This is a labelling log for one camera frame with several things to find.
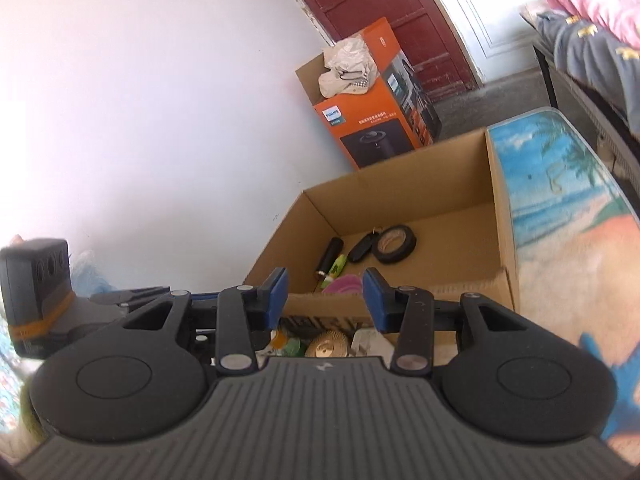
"gray floor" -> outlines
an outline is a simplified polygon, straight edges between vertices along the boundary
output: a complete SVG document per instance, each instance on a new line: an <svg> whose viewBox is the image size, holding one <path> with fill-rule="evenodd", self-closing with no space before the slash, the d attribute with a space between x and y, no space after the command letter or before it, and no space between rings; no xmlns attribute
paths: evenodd
<svg viewBox="0 0 640 480"><path fill-rule="evenodd" d="M597 132L590 118L561 80L554 79L554 87L560 111L594 148ZM549 106L549 100L540 70L501 79L436 103L442 120L440 139L499 123L543 106Z"/></svg>

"orange stripe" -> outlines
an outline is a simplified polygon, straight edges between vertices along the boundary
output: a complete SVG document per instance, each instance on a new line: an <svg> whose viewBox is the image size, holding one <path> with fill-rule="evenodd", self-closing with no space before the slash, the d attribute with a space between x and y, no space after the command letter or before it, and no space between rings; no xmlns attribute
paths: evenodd
<svg viewBox="0 0 640 480"><path fill-rule="evenodd" d="M9 335L13 341L22 341L23 339L33 339L34 337L46 335L49 329L56 322L56 320L62 316L64 311L69 308L76 294L70 290L65 298L49 312L44 319L32 321L24 325L11 326L9 325Z"/></svg>

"gray bedding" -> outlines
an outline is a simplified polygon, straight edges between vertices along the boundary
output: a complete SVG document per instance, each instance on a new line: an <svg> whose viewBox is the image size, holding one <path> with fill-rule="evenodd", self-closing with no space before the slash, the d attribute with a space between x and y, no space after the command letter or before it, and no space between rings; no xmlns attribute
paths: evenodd
<svg viewBox="0 0 640 480"><path fill-rule="evenodd" d="M557 10L539 14L536 28L553 50L556 68L618 108L640 140L640 52L606 28Z"/></svg>

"door panel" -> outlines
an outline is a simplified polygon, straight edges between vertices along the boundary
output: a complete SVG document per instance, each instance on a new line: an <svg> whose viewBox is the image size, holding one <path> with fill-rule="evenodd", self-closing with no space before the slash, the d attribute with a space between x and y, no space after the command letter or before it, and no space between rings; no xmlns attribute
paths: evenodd
<svg viewBox="0 0 640 480"><path fill-rule="evenodd" d="M433 0L305 0L334 40L386 17L433 99L476 88L476 81Z"/></svg>

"bed frame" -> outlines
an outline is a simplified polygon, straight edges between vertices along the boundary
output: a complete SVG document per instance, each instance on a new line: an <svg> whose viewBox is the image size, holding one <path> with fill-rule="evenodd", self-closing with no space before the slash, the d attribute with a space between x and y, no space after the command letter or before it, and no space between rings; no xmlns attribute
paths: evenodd
<svg viewBox="0 0 640 480"><path fill-rule="evenodd" d="M600 138L615 154L615 163L622 166L636 194L640 195L640 142L629 132L626 120L596 91L556 70L553 53L540 38L533 41L533 50L538 58L551 106L558 108L558 99L551 79L553 70L591 118Z"/></svg>

